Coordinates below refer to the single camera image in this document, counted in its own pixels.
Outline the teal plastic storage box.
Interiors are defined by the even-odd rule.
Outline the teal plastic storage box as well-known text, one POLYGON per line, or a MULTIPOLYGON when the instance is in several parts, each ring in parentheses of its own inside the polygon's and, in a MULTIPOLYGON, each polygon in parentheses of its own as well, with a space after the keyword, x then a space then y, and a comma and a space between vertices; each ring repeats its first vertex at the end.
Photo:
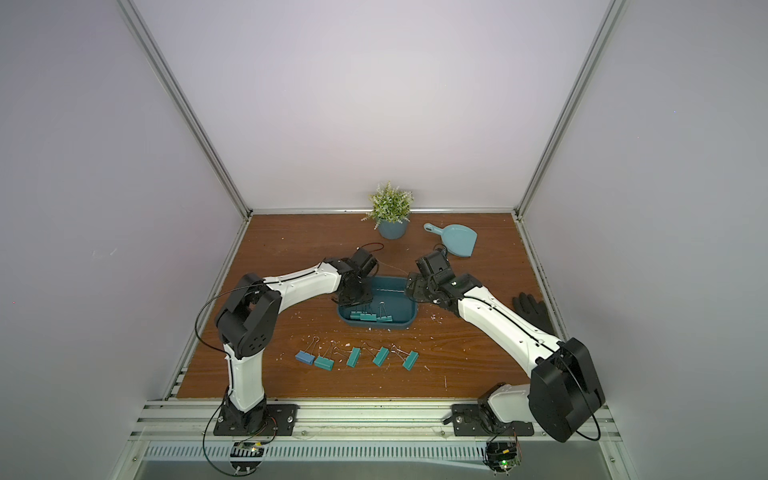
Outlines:
POLYGON ((418 313, 418 304, 405 296, 406 279, 402 277, 377 276, 372 280, 373 298, 369 302, 370 315, 367 321, 354 321, 348 318, 352 306, 338 306, 338 316, 349 326, 371 329, 404 330, 408 329, 418 313), (393 317, 392 323, 378 323, 373 315, 380 302, 386 303, 387 312, 393 317))

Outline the teal binder clip four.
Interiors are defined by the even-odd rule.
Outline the teal binder clip four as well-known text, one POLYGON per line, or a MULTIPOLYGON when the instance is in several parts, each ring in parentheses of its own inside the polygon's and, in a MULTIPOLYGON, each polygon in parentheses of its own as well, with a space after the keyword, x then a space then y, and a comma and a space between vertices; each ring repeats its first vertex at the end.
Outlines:
POLYGON ((391 351, 394 352, 402 360, 402 366, 407 371, 411 371, 419 359, 418 352, 414 350, 405 351, 395 344, 391 345, 391 351))

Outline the teal binder clip two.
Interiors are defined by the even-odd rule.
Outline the teal binder clip two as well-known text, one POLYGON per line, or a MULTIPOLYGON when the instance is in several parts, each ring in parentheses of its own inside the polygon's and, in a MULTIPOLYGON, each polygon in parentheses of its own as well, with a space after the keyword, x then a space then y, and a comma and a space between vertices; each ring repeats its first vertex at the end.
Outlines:
POLYGON ((349 368, 355 368, 359 363, 359 359, 362 354, 362 350, 359 347, 345 346, 340 348, 339 351, 346 355, 345 365, 349 368))

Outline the teal binder clip three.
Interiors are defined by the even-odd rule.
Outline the teal binder clip three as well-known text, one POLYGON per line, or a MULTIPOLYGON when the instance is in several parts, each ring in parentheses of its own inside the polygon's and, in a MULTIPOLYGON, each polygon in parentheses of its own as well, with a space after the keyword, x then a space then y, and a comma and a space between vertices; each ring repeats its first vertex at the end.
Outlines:
POLYGON ((387 347, 373 347, 364 342, 363 348, 372 355, 372 363, 377 367, 381 367, 390 355, 390 350, 387 347))

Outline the teal binder clip one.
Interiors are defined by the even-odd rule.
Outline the teal binder clip one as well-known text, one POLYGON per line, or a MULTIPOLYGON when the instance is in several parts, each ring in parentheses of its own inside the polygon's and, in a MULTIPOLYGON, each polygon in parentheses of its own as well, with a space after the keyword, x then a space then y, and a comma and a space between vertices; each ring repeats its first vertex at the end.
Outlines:
POLYGON ((335 366, 334 352, 335 345, 333 342, 330 344, 318 342, 315 347, 314 366, 325 371, 332 371, 335 366))

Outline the blue binder clip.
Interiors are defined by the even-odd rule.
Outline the blue binder clip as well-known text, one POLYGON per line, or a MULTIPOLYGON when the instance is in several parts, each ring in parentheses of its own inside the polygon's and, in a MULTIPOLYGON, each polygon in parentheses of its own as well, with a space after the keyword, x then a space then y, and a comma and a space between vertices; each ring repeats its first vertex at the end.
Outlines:
POLYGON ((319 356, 319 345, 320 337, 313 336, 308 344, 296 353, 295 359, 305 365, 314 365, 319 356))

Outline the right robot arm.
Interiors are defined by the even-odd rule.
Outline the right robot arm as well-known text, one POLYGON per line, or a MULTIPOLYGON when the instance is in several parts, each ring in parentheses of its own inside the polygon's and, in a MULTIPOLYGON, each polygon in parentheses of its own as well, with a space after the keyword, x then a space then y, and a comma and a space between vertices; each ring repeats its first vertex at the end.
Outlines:
POLYGON ((444 250, 420 257, 416 266, 406 296, 452 312, 508 353, 528 375, 529 409, 551 438, 570 439, 605 404, 591 354, 581 341, 561 340, 537 328, 474 276, 455 274, 444 250))

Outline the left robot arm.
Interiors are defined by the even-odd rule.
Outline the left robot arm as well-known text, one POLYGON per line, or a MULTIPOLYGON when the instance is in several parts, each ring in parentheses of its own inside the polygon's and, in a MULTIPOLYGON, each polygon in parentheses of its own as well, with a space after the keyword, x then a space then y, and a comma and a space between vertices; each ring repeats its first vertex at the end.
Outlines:
POLYGON ((215 325, 228 365, 229 387, 222 416, 245 429, 263 422, 266 395, 262 382, 263 352, 272 340, 279 315, 301 302, 333 294, 341 306, 372 299, 372 272, 378 266, 364 248, 352 256, 330 258, 283 276, 243 276, 229 294, 215 325))

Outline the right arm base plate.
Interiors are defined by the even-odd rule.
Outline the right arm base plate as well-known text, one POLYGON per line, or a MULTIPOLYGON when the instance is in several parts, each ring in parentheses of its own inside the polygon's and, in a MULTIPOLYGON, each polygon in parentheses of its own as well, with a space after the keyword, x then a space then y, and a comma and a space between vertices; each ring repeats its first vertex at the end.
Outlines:
POLYGON ((475 436, 520 436, 532 437, 534 428, 531 422, 515 420, 501 422, 490 411, 477 403, 458 403, 451 405, 450 414, 442 420, 451 426, 458 437, 475 436))

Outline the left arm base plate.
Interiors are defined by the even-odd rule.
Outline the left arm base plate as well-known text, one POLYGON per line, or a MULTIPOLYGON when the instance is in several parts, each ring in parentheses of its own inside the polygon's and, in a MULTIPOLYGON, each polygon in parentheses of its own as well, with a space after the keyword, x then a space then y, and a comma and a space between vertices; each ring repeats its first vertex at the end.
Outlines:
POLYGON ((262 401, 248 411, 226 402, 215 417, 215 436, 291 436, 297 420, 297 404, 262 401))

